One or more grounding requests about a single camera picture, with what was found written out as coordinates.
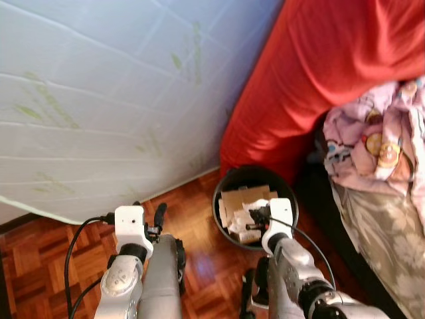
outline black trash bin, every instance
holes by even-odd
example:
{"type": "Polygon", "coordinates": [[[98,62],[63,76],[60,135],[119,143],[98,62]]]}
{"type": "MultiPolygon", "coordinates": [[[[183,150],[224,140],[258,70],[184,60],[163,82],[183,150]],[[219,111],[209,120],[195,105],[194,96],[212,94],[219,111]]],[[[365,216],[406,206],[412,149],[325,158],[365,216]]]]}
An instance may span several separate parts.
{"type": "Polygon", "coordinates": [[[294,217],[293,226],[296,226],[298,222],[297,199],[291,187],[289,187],[278,174],[269,169],[255,165],[247,165],[238,169],[232,169],[220,183],[218,183],[212,197],[212,214],[221,233],[235,245],[255,251],[262,250],[261,242],[241,244],[236,239],[233,239],[228,231],[222,227],[220,213],[218,211],[218,200],[221,198],[221,191],[233,191],[242,187],[250,188],[262,185],[269,185],[270,191],[277,191],[279,197],[288,198],[291,201],[292,214],[294,217]]]}

